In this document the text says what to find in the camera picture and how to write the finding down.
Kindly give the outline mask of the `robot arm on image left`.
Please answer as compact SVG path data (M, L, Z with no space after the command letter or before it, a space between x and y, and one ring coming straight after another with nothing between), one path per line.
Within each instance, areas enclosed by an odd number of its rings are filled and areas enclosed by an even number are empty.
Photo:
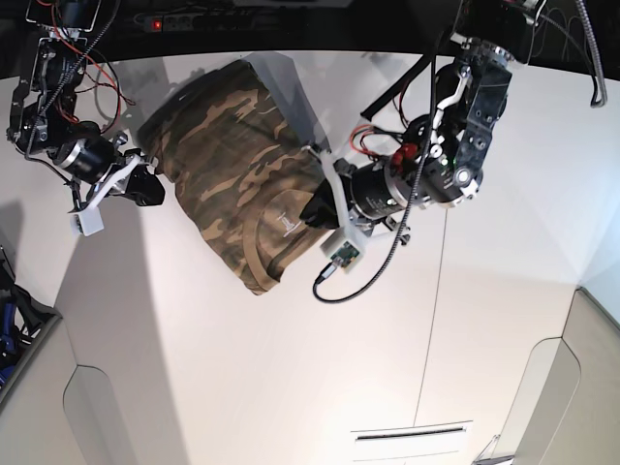
M126 133L110 121L100 126L76 115L82 82L94 66L116 98L115 115L130 105L115 70L95 60L96 45L108 32L120 4L103 24L99 1L31 1L25 19L35 25L24 44L20 75L11 99L8 141L23 158L57 175L82 213L107 197L146 207L163 203L165 189L138 148L127 148Z

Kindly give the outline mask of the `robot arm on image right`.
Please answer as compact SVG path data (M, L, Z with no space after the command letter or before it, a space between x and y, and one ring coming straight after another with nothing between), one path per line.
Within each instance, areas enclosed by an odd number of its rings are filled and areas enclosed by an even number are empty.
M438 41L459 45L452 62L437 68L437 53L424 54L361 116L350 144L368 158L358 167L327 149L309 146L325 181L302 213L314 228L331 231L321 246L336 265L346 267L362 256L379 224L408 232L395 214L408 207L457 206L478 193L482 166L494 126L503 115L512 80L510 64L527 63L529 41L541 15L542 1L463 1L453 26ZM409 85L431 67L431 107L415 119L403 118L401 132L371 123L390 100L403 100Z

